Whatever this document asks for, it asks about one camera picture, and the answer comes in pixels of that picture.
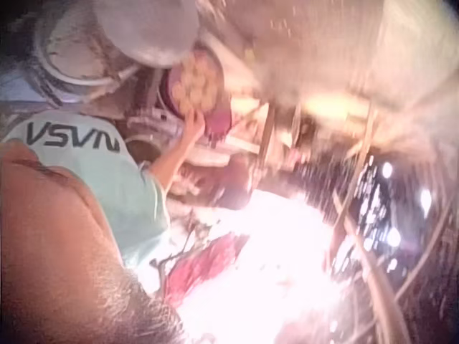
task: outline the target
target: sleeve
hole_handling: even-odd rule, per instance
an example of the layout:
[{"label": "sleeve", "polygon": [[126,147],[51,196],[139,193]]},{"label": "sleeve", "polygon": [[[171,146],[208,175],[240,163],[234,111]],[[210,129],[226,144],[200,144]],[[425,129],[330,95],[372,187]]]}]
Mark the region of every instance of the sleeve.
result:
[{"label": "sleeve", "polygon": [[156,178],[146,169],[141,170],[143,182],[146,186],[146,192],[151,200],[153,222],[155,227],[161,227],[163,232],[170,226],[170,218],[166,208],[166,192]]}]

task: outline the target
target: fingers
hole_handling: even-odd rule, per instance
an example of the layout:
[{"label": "fingers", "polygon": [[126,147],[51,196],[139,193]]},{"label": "fingers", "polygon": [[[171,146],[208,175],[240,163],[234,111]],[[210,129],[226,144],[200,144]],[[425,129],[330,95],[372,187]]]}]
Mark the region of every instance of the fingers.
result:
[{"label": "fingers", "polygon": [[194,121],[198,124],[204,124],[204,114],[201,111],[195,111],[194,113]]}]

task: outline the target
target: bright light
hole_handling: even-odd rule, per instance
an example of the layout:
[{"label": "bright light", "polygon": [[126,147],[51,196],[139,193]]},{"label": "bright light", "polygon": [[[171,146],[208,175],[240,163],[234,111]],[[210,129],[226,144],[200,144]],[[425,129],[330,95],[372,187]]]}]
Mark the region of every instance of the bright light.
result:
[{"label": "bright light", "polygon": [[364,240],[364,248],[367,251],[370,251],[373,247],[373,239],[372,238],[365,238]]},{"label": "bright light", "polygon": [[254,191],[245,209],[217,225],[220,233],[250,239],[237,266],[198,286],[179,307],[187,332],[210,333],[219,344],[272,344],[286,321],[333,307],[339,288],[321,269],[331,240],[322,220],[304,202]]},{"label": "bright light", "polygon": [[336,320],[333,320],[330,322],[330,332],[335,333],[336,329],[338,328],[338,322]]},{"label": "bright light", "polygon": [[384,163],[384,165],[382,166],[382,176],[386,179],[390,178],[393,171],[394,168],[392,167],[391,163]]},{"label": "bright light", "polygon": [[389,266],[387,267],[387,272],[394,271],[397,268],[397,260],[395,258],[392,258]]},{"label": "bright light", "polygon": [[398,247],[400,246],[400,242],[402,241],[402,237],[400,236],[400,233],[398,231],[397,228],[395,227],[392,227],[389,231],[389,233],[387,233],[387,243],[389,246],[392,246],[392,247]]},{"label": "bright light", "polygon": [[429,214],[430,207],[432,206],[432,195],[430,191],[424,189],[421,191],[421,207],[424,210],[424,217]]}]

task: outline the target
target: metal bar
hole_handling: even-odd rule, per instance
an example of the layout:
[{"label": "metal bar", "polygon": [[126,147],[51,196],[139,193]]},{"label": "metal bar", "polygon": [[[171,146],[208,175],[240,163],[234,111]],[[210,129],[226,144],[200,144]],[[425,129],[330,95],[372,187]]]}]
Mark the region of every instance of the metal bar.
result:
[{"label": "metal bar", "polygon": [[449,214],[451,205],[453,204],[453,200],[457,196],[457,192],[458,192],[458,181],[456,181],[455,188],[453,189],[453,192],[450,195],[450,198],[448,199],[448,202],[441,213],[440,219],[438,220],[437,226],[435,227],[435,230],[433,231],[432,238],[429,244],[427,245],[424,251],[424,254],[422,254],[421,259],[417,263],[416,267],[411,271],[411,273],[408,275],[407,280],[404,282],[402,287],[397,292],[395,296],[395,299],[397,301],[400,300],[404,296],[404,294],[408,291],[408,289],[412,286],[412,283],[417,279],[417,276],[420,274],[420,272],[424,268],[433,250],[438,245],[438,242],[440,242],[440,238],[446,228],[445,226],[446,219],[448,218],[448,214]]},{"label": "metal bar", "polygon": [[272,102],[269,106],[268,116],[266,117],[265,127],[263,128],[263,135],[261,138],[260,152],[258,153],[259,168],[265,167],[266,158],[268,157],[268,150],[274,130],[275,106]]},{"label": "metal bar", "polygon": [[[337,211],[344,210],[336,190],[333,192],[333,202]],[[344,228],[354,238],[362,267],[368,272],[367,284],[372,296],[373,311],[381,325],[384,341],[388,344],[410,344],[407,324],[386,274],[377,266],[374,255],[365,250],[362,238],[356,235],[356,225],[349,216],[344,217]]]}]

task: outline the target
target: t-shirt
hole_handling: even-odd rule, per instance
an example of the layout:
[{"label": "t-shirt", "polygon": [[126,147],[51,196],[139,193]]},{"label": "t-shirt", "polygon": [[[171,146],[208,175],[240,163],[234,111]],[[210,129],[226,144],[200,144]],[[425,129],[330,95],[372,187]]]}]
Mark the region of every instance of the t-shirt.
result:
[{"label": "t-shirt", "polygon": [[43,165],[67,168],[85,182],[105,212],[127,268],[144,269],[167,246],[165,192],[138,168],[113,125],[50,110],[16,125],[4,141],[12,138],[32,149]]}]

